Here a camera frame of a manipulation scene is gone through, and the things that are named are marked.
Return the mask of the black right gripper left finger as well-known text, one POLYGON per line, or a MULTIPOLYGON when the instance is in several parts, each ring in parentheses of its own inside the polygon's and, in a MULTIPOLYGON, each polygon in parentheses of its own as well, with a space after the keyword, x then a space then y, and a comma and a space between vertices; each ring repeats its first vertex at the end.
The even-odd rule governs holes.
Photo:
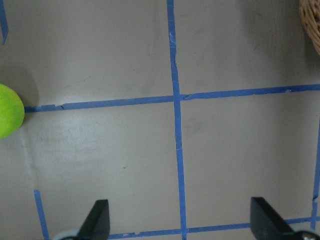
POLYGON ((76 240, 107 240, 110 235, 110 211, 107 199, 97 200, 80 230, 76 240))

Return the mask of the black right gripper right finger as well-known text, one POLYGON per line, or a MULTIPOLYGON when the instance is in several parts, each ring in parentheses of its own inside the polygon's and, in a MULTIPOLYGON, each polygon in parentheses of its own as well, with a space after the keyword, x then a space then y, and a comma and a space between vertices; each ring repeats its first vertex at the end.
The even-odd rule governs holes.
POLYGON ((300 239, 300 234, 263 197, 250 199, 250 230, 256 240, 300 239))

